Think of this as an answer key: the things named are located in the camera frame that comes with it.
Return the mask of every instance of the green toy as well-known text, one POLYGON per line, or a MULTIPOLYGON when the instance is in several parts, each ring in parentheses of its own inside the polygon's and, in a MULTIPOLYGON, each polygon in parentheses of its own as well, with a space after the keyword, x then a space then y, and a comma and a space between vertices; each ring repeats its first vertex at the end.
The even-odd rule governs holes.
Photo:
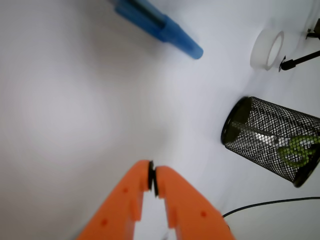
POLYGON ((301 168, 309 163, 315 149, 308 148, 313 144, 320 144, 320 136, 294 136, 289 140, 288 146, 281 146, 277 149, 282 161, 289 167, 301 168), (291 161, 290 156, 299 157, 300 161, 291 161))

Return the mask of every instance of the white table surface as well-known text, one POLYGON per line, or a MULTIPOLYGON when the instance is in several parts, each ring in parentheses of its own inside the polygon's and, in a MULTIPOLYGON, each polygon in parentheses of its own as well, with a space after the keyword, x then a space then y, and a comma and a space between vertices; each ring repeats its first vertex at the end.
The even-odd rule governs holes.
MULTIPOLYGON (((319 195, 319 171, 296 189, 220 143, 244 95, 320 117, 319 96, 293 94, 302 87, 296 70, 249 64, 264 27, 284 30, 281 57, 303 49, 319 1, 151 2, 203 47, 201 59, 153 39, 104 0, 0 2, 2 240, 71 239, 140 159, 174 168, 222 213, 319 195)), ((146 193, 135 239, 166 231, 163 201, 146 193)))

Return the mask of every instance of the tape roll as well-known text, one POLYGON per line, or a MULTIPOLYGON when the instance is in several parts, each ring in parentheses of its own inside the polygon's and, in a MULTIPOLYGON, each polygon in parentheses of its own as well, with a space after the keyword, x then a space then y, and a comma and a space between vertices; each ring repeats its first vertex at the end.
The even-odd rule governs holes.
POLYGON ((284 43, 285 34, 264 29, 257 37, 252 49, 250 65, 254 69, 270 70, 275 64, 284 43))

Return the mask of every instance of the black mesh pen holder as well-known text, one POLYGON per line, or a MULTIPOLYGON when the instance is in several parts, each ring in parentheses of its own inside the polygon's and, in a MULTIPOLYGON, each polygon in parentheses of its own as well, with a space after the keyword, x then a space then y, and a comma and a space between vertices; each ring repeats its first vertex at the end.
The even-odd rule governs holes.
POLYGON ((320 118, 244 97, 229 114, 221 141, 298 188, 320 161, 320 118))

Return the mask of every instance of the blue pen cap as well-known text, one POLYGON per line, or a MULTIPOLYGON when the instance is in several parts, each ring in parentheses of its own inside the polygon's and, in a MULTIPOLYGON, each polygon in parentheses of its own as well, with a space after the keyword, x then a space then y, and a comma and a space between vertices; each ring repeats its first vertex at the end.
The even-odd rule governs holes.
POLYGON ((204 50, 168 16, 165 16, 164 28, 159 31, 159 39, 175 45, 194 59, 199 59, 204 54, 204 50))

